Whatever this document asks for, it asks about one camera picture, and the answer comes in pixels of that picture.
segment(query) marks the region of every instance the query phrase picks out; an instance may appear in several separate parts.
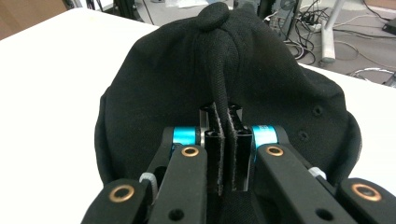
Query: gray floor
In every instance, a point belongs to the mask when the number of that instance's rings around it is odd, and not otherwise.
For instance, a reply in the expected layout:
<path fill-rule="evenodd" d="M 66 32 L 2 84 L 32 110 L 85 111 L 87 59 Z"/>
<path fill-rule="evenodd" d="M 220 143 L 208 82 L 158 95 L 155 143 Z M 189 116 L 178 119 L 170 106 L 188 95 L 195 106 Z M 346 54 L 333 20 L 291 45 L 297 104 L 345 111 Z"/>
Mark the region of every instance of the gray floor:
<path fill-rule="evenodd" d="M 334 1 L 335 0 L 321 0 L 319 8 L 328 7 L 329 9 L 327 9 L 327 12 L 328 14 L 331 14 Z M 230 7 L 233 5 L 232 0 L 227 0 L 226 3 Z M 159 26 L 171 21 L 196 16 L 202 10 L 202 8 L 204 8 L 191 7 L 186 9 L 165 7 L 164 2 L 153 3 L 150 0 L 136 0 L 136 4 L 140 16 L 146 23 Z M 312 0 L 303 0 L 301 6 L 307 6 L 310 4 L 312 4 Z M 373 8 L 383 17 L 390 19 L 396 18 L 395 10 L 376 7 Z M 361 0 L 346 0 L 343 10 L 341 11 L 336 23 L 345 22 L 361 15 L 373 16 L 374 14 L 362 4 Z M 363 17 L 352 21 L 348 25 L 339 26 L 336 29 L 352 30 L 368 35 L 385 35 L 396 37 L 396 35 L 390 35 L 386 32 L 383 32 L 381 30 L 383 25 L 384 21 L 378 18 Z M 297 40 L 297 34 L 294 30 L 291 32 L 290 38 L 292 40 Z M 396 39 L 369 39 L 355 35 L 349 35 L 346 33 L 334 32 L 334 40 L 336 41 L 336 61 L 335 63 L 322 67 L 319 64 L 321 58 L 321 35 L 315 34 L 312 36 L 311 41 L 315 45 L 313 52 L 317 60 L 311 65 L 345 75 L 356 70 L 369 67 L 378 67 L 388 69 L 390 71 L 396 71 Z M 306 55 L 298 62 L 312 63 L 313 57 L 311 55 Z M 383 83 L 390 77 L 389 74 L 379 72 L 362 73 L 362 76 L 376 83 Z"/>

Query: white table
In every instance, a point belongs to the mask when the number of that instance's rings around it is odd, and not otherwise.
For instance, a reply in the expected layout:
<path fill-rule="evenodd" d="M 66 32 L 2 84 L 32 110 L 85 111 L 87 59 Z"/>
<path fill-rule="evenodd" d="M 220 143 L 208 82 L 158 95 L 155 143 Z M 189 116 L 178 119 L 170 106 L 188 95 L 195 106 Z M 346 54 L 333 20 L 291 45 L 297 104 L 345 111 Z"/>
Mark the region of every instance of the white table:
<path fill-rule="evenodd" d="M 0 223 L 79 223 L 102 188 L 99 98 L 155 26 L 74 9 L 0 41 Z M 396 90 L 317 68 L 346 93 L 363 135 L 351 176 L 396 194 Z"/>

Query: white cable tie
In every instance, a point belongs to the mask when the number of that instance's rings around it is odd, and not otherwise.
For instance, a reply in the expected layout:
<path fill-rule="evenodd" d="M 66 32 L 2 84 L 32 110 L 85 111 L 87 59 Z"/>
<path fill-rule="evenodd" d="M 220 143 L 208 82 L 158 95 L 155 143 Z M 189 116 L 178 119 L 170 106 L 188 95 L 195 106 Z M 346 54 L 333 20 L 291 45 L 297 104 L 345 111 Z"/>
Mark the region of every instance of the white cable tie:
<path fill-rule="evenodd" d="M 311 175 L 314 178 L 317 178 L 318 175 L 321 175 L 324 179 L 327 179 L 326 174 L 323 171 L 321 171 L 318 167 L 311 167 L 308 171 L 309 173 L 311 173 Z"/>
<path fill-rule="evenodd" d="M 139 182 L 142 183 L 142 181 L 145 179 L 147 179 L 151 183 L 152 204 L 154 204 L 155 200 L 157 199 L 157 194 L 158 194 L 157 178 L 152 173 L 143 173 L 139 178 Z"/>

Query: black fabric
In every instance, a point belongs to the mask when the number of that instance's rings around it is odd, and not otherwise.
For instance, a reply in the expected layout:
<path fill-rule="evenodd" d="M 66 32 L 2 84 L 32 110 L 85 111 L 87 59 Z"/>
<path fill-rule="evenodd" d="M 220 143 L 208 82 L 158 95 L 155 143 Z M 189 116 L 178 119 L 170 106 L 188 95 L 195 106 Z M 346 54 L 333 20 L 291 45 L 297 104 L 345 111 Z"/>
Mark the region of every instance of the black fabric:
<path fill-rule="evenodd" d="M 226 138 L 234 138 L 227 110 L 232 102 L 243 107 L 245 125 L 282 126 L 333 185 L 349 175 L 361 134 L 342 89 L 299 66 L 253 13 L 225 7 L 212 4 L 133 45 L 101 99 L 95 150 L 104 184 L 138 179 L 163 128 L 199 126 L 199 107 L 211 102 Z M 208 223 L 257 223 L 250 201 L 249 192 L 225 190 L 220 213 L 209 213 Z"/>

